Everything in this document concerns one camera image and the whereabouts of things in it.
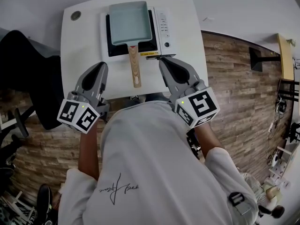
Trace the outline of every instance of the person in background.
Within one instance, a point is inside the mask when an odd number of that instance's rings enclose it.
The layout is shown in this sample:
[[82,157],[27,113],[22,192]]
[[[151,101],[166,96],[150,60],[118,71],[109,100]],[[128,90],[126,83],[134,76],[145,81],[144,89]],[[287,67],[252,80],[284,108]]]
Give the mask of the person in background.
[[279,192],[278,187],[270,187],[268,190],[264,191],[260,182],[254,176],[247,172],[240,172],[240,174],[255,194],[258,209],[261,213],[260,217],[262,217],[263,214],[268,214],[273,218],[281,218],[285,212],[285,208],[279,205],[276,206],[276,194]]
[[[100,175],[97,124],[88,134],[81,134],[78,169],[67,172],[59,224],[255,222],[255,195],[210,125],[195,127],[203,165],[187,143],[184,120],[166,101],[162,94],[150,94],[145,103],[132,101],[113,115],[101,134]],[[232,192],[243,195],[242,212],[230,203]],[[244,214],[247,221],[241,223]]]

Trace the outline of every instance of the black hair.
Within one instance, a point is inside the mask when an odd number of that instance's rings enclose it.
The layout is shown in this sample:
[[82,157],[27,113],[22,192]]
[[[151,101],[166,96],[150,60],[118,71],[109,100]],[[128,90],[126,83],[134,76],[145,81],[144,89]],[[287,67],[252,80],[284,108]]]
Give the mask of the black hair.
[[284,212],[285,212],[285,208],[284,207],[277,206],[272,211],[272,217],[274,217],[274,218],[280,218],[283,215]]

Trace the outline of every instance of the pan handle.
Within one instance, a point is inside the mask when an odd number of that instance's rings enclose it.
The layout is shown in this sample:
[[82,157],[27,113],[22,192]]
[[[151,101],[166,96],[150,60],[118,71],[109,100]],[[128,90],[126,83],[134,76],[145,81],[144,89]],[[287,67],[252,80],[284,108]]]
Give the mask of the pan handle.
[[130,64],[131,64],[133,86],[135,88],[140,88],[142,84],[141,84],[140,66],[139,66],[139,59],[138,59],[138,55],[139,55],[138,46],[128,47],[128,53],[129,53]]

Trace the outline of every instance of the yellow label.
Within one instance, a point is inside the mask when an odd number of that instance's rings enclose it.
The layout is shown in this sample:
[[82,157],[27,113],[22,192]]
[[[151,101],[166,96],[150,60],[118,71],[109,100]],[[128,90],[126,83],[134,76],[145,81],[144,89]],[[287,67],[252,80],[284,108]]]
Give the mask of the yellow label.
[[158,55],[158,52],[141,52],[141,56]]

